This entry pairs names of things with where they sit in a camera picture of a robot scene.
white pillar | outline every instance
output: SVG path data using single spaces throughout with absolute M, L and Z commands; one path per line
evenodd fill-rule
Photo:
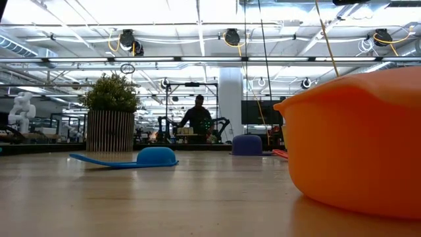
M 232 141 L 243 133 L 241 125 L 241 100 L 243 99 L 243 75 L 240 68 L 220 68 L 219 72 L 219 116 L 230 120 L 231 125 L 222 133 L 222 141 Z

man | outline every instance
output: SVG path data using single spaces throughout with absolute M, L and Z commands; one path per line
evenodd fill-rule
M 202 122 L 212 119 L 209 111 L 202 106 L 203 100 L 204 98 L 202 95 L 198 95 L 196 97 L 195 106 L 186 112 L 183 120 L 179 124 L 179 127 L 184 127 L 186 125 L 186 122 L 190 121 L 190 127 L 193 128 L 195 134 L 206 135 L 206 133 L 209 133 L 213 130 L 213 124 L 207 131 L 204 130 L 204 128 L 201 126 Z M 204 142 L 203 142 L 203 138 L 200 139 L 200 141 L 199 139 L 197 139 L 195 142 L 205 143 L 206 138 Z

wooden slat planter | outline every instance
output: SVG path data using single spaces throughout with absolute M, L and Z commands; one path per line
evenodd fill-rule
M 87 114 L 87 151 L 133 151 L 134 114 L 90 111 Z

orange bowl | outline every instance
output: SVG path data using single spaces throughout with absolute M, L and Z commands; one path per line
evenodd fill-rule
M 276 104 L 296 187 L 351 211 L 421 219 L 420 75 L 343 76 Z

wooden table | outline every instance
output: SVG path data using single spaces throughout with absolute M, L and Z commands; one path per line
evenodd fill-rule
M 88 155 L 131 161 L 137 152 Z M 0 157 L 0 236 L 421 236 L 418 221 L 303 197 L 277 157 L 176 155 L 176 167 L 128 170 L 67 153 Z

